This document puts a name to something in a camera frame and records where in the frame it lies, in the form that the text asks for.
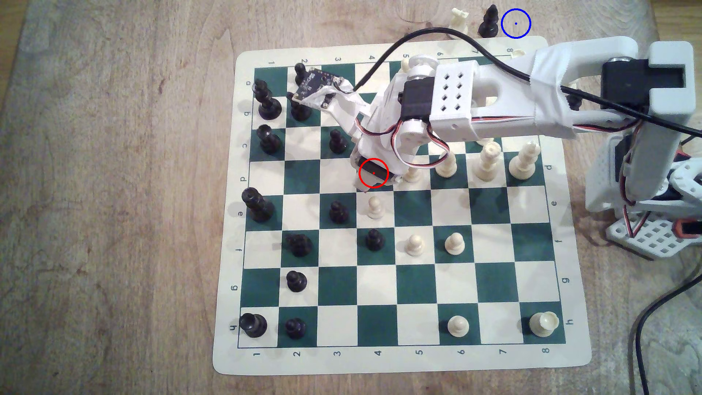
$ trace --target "blue circle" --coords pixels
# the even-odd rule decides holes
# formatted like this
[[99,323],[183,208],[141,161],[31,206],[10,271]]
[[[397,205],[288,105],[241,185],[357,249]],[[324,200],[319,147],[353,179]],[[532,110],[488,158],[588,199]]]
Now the blue circle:
[[[516,37],[510,36],[509,33],[505,32],[505,23],[504,23],[505,16],[507,16],[507,14],[511,13],[512,11],[521,11],[529,19],[529,28],[526,29],[526,32],[524,34],[522,34],[521,36],[516,36]],[[529,30],[531,30],[531,17],[529,16],[529,14],[526,11],[522,10],[521,8],[512,8],[511,10],[508,10],[506,13],[502,14],[502,19],[500,19],[500,28],[502,29],[502,33],[504,33],[505,36],[510,37],[511,39],[521,39],[522,37],[526,36],[527,33],[529,33]]]

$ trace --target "black chess piece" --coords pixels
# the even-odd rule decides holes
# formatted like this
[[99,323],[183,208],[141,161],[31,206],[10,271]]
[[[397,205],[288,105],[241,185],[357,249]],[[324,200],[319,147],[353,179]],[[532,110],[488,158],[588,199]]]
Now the black chess piece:
[[285,238],[294,256],[301,258],[312,252],[312,241],[306,235],[288,235]]
[[385,245],[385,236],[378,229],[371,229],[366,235],[366,247],[371,251],[378,251]]
[[497,6],[491,5],[487,11],[485,11],[485,16],[483,16],[483,23],[478,27],[478,34],[480,37],[486,39],[489,37],[495,37],[499,32],[497,27],[497,22],[500,20],[500,15],[497,12]]
[[329,132],[329,149],[335,154],[342,154],[346,151],[348,143],[346,139],[341,136],[341,132],[338,129],[332,129]]
[[260,103],[258,106],[258,114],[261,118],[270,121],[278,118],[278,115],[283,110],[280,102],[272,97],[272,92],[268,89],[268,84],[262,79],[257,79],[253,82],[253,95]]
[[244,313],[239,317],[239,327],[249,337],[261,337],[268,329],[268,323],[260,314]]
[[299,271],[289,271],[285,280],[288,282],[288,288],[293,292],[302,292],[307,287],[307,277]]
[[291,339],[301,339],[305,336],[306,329],[307,324],[299,318],[290,318],[285,321],[285,333],[287,333]]
[[275,213],[275,206],[273,203],[266,200],[256,188],[244,189],[244,192],[241,193],[241,199],[249,210],[251,210],[253,220],[256,222],[268,221]]
[[329,208],[329,218],[335,224],[343,224],[349,219],[349,209],[338,200],[334,200]]
[[275,154],[280,149],[282,142],[280,137],[273,134],[270,126],[263,124],[256,129],[256,136],[258,136],[261,150],[267,154]]
[[310,117],[310,115],[312,115],[312,108],[293,101],[292,92],[288,92],[287,97],[288,102],[290,103],[290,115],[292,115],[296,121],[304,122]]

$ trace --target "vinyl chess mat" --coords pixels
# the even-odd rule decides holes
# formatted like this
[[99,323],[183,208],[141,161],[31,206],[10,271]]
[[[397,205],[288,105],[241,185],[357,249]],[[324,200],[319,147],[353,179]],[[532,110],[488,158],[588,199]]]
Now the vinyl chess mat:
[[[546,46],[541,37],[483,39],[502,59]],[[333,118],[313,110],[298,122],[285,98],[295,91],[293,66],[304,62],[348,79],[360,79],[387,44],[251,51],[237,59],[229,170],[213,348],[215,369],[233,375],[379,373],[481,370],[583,365],[591,357],[562,142],[545,136],[497,138],[503,155],[498,176],[483,182],[472,174],[479,159],[475,142],[450,143],[458,171],[444,179],[422,169],[422,181],[357,191],[349,162],[353,143],[340,155],[329,150]],[[474,58],[460,41],[407,43],[393,53],[359,92],[370,103],[400,69],[403,57],[419,53],[441,62]],[[282,104],[271,121],[258,114],[254,79],[268,83]],[[256,128],[268,124],[282,140],[275,154],[258,145]],[[507,166],[528,141],[542,153],[536,173],[513,178]],[[414,162],[429,163],[441,149],[425,145]],[[247,214],[241,192],[254,187],[271,201],[275,215],[257,223]],[[368,200],[377,196],[385,215],[370,219]],[[329,219],[340,201],[350,211],[346,224]],[[370,228],[385,236],[371,252],[364,245]],[[463,235],[465,251],[450,255],[444,241]],[[289,234],[305,234],[314,249],[295,257],[285,246]],[[420,235],[419,257],[404,251]],[[294,293],[285,276],[307,276]],[[552,311],[560,325],[537,337],[528,321]],[[267,321],[261,337],[239,329],[243,313]],[[452,316],[465,317],[464,337],[448,333]],[[284,323],[307,323],[302,339],[290,339]]]

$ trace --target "wooden table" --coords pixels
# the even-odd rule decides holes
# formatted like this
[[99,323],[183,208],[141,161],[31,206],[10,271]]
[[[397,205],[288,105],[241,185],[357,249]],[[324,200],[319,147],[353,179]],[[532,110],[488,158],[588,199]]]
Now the wooden table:
[[[593,355],[580,368],[234,377],[212,368],[234,62],[253,49],[387,43],[488,1],[34,1],[0,115],[0,392],[605,393],[634,380],[631,326],[699,269],[608,243],[565,142]],[[496,1],[550,43],[657,39],[648,2]],[[597,92],[594,82],[585,82]],[[702,287],[644,331],[656,393],[702,391]]]

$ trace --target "white pawn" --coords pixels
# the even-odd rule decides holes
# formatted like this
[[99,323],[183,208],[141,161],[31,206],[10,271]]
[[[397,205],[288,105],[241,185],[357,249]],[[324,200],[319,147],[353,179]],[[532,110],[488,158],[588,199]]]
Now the white pawn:
[[534,162],[538,159],[538,154],[541,153],[541,147],[533,141],[524,144],[519,154],[510,160],[510,174],[518,180],[526,180],[536,170]]
[[405,246],[404,250],[407,252],[407,254],[413,257],[418,257],[422,255],[422,252],[424,252],[424,240],[422,240],[422,238],[418,235],[409,236],[407,246]]
[[445,179],[453,176],[458,169],[458,165],[456,164],[456,156],[454,153],[449,152],[449,156],[447,156],[446,159],[439,163],[434,169],[437,171],[437,174]]
[[454,337],[463,337],[468,333],[470,325],[468,320],[461,316],[453,316],[449,320],[449,333]]
[[555,313],[546,311],[545,313],[536,313],[529,319],[529,329],[539,337],[551,336],[553,330],[558,328],[560,320]]
[[480,151],[480,160],[473,162],[473,174],[485,182],[490,182],[497,175],[497,161],[500,159],[502,148],[494,141],[489,141],[483,145]]
[[368,199],[368,216],[372,219],[381,219],[385,214],[385,208],[383,204],[380,203],[380,199],[377,196],[371,196]]
[[465,250],[463,236],[458,232],[452,233],[444,242],[444,248],[446,248],[446,252],[451,255],[460,254]]

